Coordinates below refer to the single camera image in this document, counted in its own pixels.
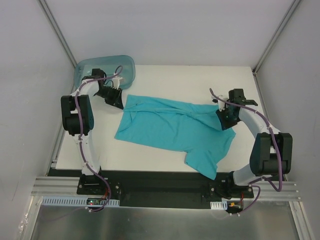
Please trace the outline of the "teal t shirt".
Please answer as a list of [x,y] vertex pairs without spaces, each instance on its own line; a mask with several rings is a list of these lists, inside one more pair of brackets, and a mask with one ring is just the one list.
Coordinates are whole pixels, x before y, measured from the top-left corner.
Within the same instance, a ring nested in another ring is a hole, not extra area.
[[185,164],[214,180],[236,136],[222,130],[218,106],[128,95],[115,139],[185,152]]

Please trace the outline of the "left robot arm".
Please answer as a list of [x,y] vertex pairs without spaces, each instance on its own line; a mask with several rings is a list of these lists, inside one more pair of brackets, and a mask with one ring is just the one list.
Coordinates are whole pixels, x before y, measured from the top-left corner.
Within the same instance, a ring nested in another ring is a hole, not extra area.
[[73,93],[60,99],[62,126],[72,136],[82,164],[79,185],[83,189],[89,188],[96,195],[104,193],[105,198],[111,195],[111,188],[100,174],[101,164],[93,145],[95,120],[91,98],[101,97],[107,105],[123,110],[123,90],[120,88],[122,70],[119,65],[108,76],[103,70],[94,68],[92,75],[85,76]]

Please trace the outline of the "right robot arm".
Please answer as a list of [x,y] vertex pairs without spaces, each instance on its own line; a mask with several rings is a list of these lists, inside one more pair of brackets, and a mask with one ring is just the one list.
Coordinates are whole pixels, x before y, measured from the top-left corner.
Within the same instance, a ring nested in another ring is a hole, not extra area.
[[283,176],[292,165],[293,137],[281,132],[258,110],[258,103],[247,99],[244,90],[235,88],[228,96],[212,96],[218,104],[216,114],[222,130],[226,131],[243,122],[254,137],[249,163],[232,171],[225,180],[225,192],[237,197],[244,189],[261,180],[267,181],[276,192],[283,188]]

